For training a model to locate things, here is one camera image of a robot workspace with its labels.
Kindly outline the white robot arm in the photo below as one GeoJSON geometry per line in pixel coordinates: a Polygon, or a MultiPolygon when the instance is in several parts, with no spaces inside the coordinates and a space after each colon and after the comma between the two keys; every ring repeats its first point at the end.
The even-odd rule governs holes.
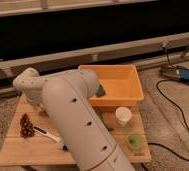
{"type": "Polygon", "coordinates": [[[28,68],[13,80],[28,102],[42,104],[81,171],[135,171],[89,103],[99,79],[90,69],[45,76],[28,68]]]}

